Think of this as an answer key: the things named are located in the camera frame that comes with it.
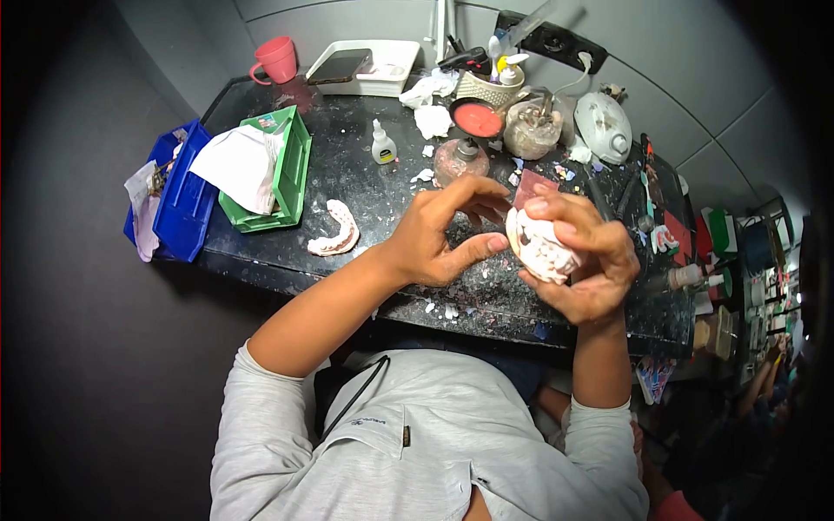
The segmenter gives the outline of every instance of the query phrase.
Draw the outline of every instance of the gray long-sleeve shirt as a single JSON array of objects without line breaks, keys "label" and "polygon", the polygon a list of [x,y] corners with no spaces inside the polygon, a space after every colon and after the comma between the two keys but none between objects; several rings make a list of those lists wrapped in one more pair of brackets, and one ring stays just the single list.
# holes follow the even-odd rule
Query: gray long-sleeve shirt
[{"label": "gray long-sleeve shirt", "polygon": [[[226,383],[211,518],[462,519],[472,485],[492,519],[646,518],[628,403],[572,400],[562,454],[488,363],[430,349],[384,354],[388,367],[314,448],[302,379],[261,368],[244,345]],[[371,370],[345,384],[325,425]]]}]

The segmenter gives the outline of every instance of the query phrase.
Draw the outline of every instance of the wire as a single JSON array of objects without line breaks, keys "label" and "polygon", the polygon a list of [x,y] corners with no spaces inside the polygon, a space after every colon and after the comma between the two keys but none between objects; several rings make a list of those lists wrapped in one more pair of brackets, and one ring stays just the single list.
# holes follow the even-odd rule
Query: wire
[{"label": "wire", "polygon": [[333,427],[335,427],[336,424],[339,422],[339,420],[342,419],[344,414],[348,412],[348,409],[350,408],[350,406],[353,405],[356,402],[356,400],[359,398],[359,396],[362,394],[362,392],[365,391],[365,389],[368,388],[370,383],[374,381],[374,378],[376,378],[377,373],[379,373],[379,371],[382,369],[382,366],[385,362],[388,362],[389,365],[391,364],[391,359],[388,358],[387,354],[382,355],[382,358],[380,358],[379,360],[374,362],[374,365],[377,366],[376,369],[374,369],[374,371],[370,374],[370,377],[368,377],[368,379],[365,380],[365,383],[362,384],[362,387],[360,387],[359,390],[356,391],[356,394],[354,394],[354,396],[350,399],[348,404],[344,406],[344,408],[342,409],[342,412],[339,413],[339,415],[336,416],[336,419],[333,420],[333,422],[330,424],[329,427],[327,427],[327,429],[321,435],[321,441],[324,441],[325,439],[327,439],[327,435],[330,434],[330,431],[333,430]]},{"label": "wire", "polygon": [[573,82],[573,83],[568,83],[568,84],[567,84],[567,85],[565,85],[564,87],[559,87],[559,88],[557,88],[557,89],[553,92],[553,95],[555,96],[557,93],[562,92],[562,91],[563,91],[563,90],[565,90],[566,88],[568,88],[568,87],[573,87],[573,86],[574,86],[574,85],[576,85],[577,83],[579,83],[579,82],[581,82],[582,80],[584,80],[584,79],[585,79],[585,76],[587,76],[587,75],[588,75],[588,72],[590,71],[590,62],[591,62],[591,60],[592,60],[592,59],[593,59],[593,58],[591,57],[591,55],[590,55],[589,53],[586,53],[585,51],[582,51],[581,53],[579,53],[579,61],[580,61],[580,62],[582,62],[582,64],[583,64],[583,65],[585,65],[585,71],[582,73],[582,75],[581,75],[581,76],[579,76],[579,79],[578,79],[578,80],[576,80],[575,82]]}]

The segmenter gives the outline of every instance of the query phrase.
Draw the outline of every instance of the white tray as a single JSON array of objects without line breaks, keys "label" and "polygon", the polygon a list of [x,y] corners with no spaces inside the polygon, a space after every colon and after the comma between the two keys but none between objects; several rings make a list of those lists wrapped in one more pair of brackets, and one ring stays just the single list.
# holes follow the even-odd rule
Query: white tray
[{"label": "white tray", "polygon": [[348,94],[354,96],[388,96],[397,98],[405,87],[405,80],[417,58],[420,44],[406,40],[340,40],[331,43],[307,71],[309,78],[321,67],[324,60],[336,51],[346,49],[371,50],[371,64],[347,83],[316,85],[322,94]]}]

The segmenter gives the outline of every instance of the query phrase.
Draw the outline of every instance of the black granite countertop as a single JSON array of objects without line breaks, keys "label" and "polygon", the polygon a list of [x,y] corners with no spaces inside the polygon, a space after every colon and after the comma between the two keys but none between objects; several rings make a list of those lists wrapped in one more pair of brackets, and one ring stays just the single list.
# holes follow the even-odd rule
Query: black granite countertop
[{"label": "black granite countertop", "polygon": [[[403,107],[397,98],[324,97],[314,88],[306,87],[302,80],[298,77],[285,85],[265,87],[248,78],[235,79],[218,95],[202,121],[210,133],[217,135],[237,127],[244,118],[289,105],[299,106],[313,138],[304,213],[299,225],[261,233],[239,233],[216,203],[203,251],[194,261],[208,271],[289,294],[303,291],[366,248],[384,241],[394,231],[414,195],[420,189],[436,189],[431,183],[409,180],[423,168],[433,167],[433,158],[422,155],[423,146],[433,144],[436,149],[447,139],[423,139],[414,124],[413,111]],[[396,143],[398,163],[378,165],[372,159],[371,122],[375,118]],[[458,129],[450,129],[450,138],[462,136]],[[488,148],[485,140],[479,142],[490,155],[490,175],[515,191],[508,180],[515,171],[510,156]],[[540,161],[525,162],[525,168],[561,183],[565,191],[573,193],[576,186],[586,191],[580,165],[566,160],[563,153],[564,149],[560,148]],[[624,169],[611,167],[599,175],[600,185],[610,194],[609,203],[613,208],[629,176],[638,168],[638,157],[639,145],[635,145]],[[555,174],[554,161],[576,172],[573,181],[566,182]],[[674,169],[660,157],[656,159],[656,168],[667,209],[693,229]],[[331,198],[347,204],[361,236],[350,252],[317,257],[307,252],[307,242],[322,235],[332,237],[338,232],[338,224],[326,211],[326,201]],[[638,187],[632,193],[623,219],[628,228],[636,226],[640,208],[645,208],[645,204],[645,195]],[[503,229],[487,223],[485,231]],[[466,217],[459,213],[450,226],[449,241],[454,247],[474,233]],[[683,292],[652,295],[646,291],[645,281],[650,276],[665,273],[675,265],[670,257],[652,255],[651,246],[646,248],[639,239],[636,241],[641,274],[625,304],[629,352],[689,358],[695,324],[691,298]],[[575,328],[518,278],[516,273],[520,268],[515,255],[507,250],[475,265],[448,288],[404,288],[380,307],[379,317],[479,337],[572,348]],[[426,299],[435,304],[431,313],[425,312]],[[446,304],[457,308],[457,318],[444,317]]]}]

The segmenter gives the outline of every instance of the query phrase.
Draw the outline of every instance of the shirt logo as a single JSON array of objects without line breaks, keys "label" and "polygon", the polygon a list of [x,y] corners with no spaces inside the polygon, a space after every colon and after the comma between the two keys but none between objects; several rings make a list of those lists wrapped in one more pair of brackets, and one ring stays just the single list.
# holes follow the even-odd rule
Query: shirt logo
[{"label": "shirt logo", "polygon": [[377,418],[354,418],[350,420],[351,425],[361,425],[365,422],[382,423],[383,425],[385,425],[385,420]]}]

